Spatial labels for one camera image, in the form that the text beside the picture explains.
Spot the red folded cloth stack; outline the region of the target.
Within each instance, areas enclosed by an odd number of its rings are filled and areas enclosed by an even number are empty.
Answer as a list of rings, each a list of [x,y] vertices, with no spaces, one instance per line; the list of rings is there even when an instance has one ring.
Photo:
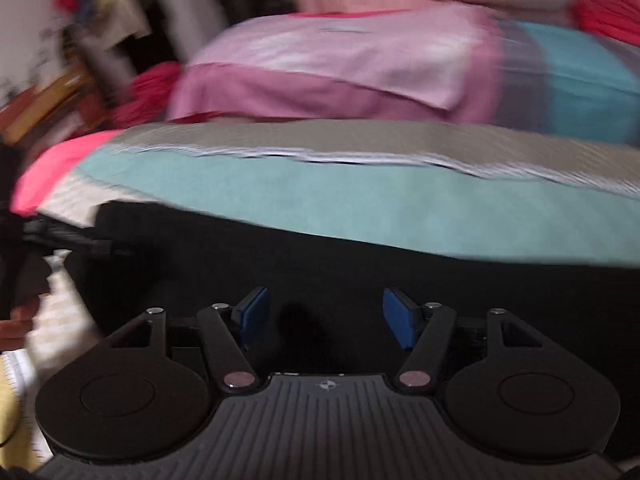
[[[572,15],[582,32],[639,45],[639,0],[574,0]]]

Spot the red blanket pile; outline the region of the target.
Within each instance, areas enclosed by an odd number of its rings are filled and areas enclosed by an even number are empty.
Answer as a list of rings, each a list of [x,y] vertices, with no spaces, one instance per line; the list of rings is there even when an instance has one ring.
[[[181,74],[180,63],[163,62],[134,78],[125,101],[114,109],[114,125],[117,128],[129,128],[162,116]]]

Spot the black knit pants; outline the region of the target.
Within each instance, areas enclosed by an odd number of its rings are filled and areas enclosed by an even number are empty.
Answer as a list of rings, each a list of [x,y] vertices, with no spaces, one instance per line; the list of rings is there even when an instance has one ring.
[[[190,318],[262,286],[270,315],[250,352],[260,374],[379,373],[400,349],[383,316],[397,287],[463,316],[506,309],[608,378],[620,419],[605,453],[639,453],[639,273],[618,266],[461,260],[354,240],[267,229],[172,209],[111,202],[93,234],[114,252],[65,261],[103,335],[149,307]]]

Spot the pink bed sheet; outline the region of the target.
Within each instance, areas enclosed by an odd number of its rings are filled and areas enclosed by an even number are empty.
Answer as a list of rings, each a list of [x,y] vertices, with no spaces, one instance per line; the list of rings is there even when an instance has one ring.
[[[33,162],[17,180],[10,211],[32,216],[47,196],[80,162],[122,130],[105,130],[56,144]]]

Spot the blue grey striped pillow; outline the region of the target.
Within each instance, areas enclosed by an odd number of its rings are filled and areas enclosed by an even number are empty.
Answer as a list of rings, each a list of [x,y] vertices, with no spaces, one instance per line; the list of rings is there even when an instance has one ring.
[[[639,145],[639,49],[575,29],[503,20],[496,126]]]

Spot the pink floral pillow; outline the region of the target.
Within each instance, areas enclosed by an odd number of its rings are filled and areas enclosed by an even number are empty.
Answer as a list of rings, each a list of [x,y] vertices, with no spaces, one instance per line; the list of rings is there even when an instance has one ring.
[[[496,22],[462,3],[254,18],[192,58],[167,116],[487,122],[501,58]]]

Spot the wooden shelf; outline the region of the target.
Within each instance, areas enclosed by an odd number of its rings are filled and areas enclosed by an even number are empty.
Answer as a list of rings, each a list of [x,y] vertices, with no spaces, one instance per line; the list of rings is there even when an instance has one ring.
[[[28,88],[2,108],[1,141],[9,146],[19,144],[54,113],[94,88],[96,78],[82,64],[66,70],[42,89]]]

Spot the patterned zigzag quilt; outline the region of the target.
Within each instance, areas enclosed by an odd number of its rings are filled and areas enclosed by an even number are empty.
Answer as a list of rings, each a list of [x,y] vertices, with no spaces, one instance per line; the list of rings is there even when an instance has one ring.
[[[153,124],[93,151],[26,217],[10,201],[30,165],[2,148],[2,318],[65,276],[98,335],[32,402],[52,452],[38,478],[638,477],[639,453],[605,453],[622,409],[612,382],[506,309],[455,310],[427,391],[395,385],[410,353],[398,344],[387,372],[264,375],[250,362],[258,388],[223,392],[198,312],[149,307],[103,335],[65,266],[114,252],[96,212],[131,202],[453,259],[639,273],[636,148],[437,122]]]

